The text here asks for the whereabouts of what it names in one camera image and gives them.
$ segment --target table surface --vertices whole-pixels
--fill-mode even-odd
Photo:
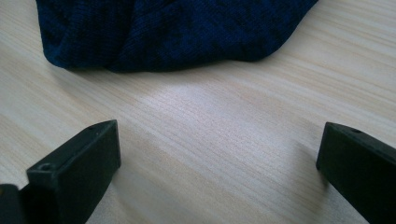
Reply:
[[[365,223],[316,170],[326,121],[396,147],[396,2],[320,0],[275,54],[167,73],[67,71],[35,1],[0,3],[0,183],[94,123],[122,166],[89,223]]]

